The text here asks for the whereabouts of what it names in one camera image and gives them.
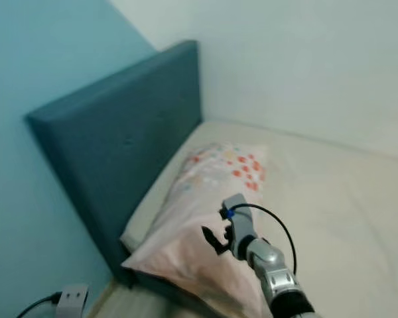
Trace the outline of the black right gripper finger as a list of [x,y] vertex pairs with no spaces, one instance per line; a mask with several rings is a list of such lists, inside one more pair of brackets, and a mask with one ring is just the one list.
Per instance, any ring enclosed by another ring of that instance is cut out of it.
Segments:
[[214,232],[203,225],[202,234],[205,238],[206,242],[214,249],[215,254],[221,255],[226,251],[230,250],[229,243],[222,243],[218,240],[217,236],[214,235]]

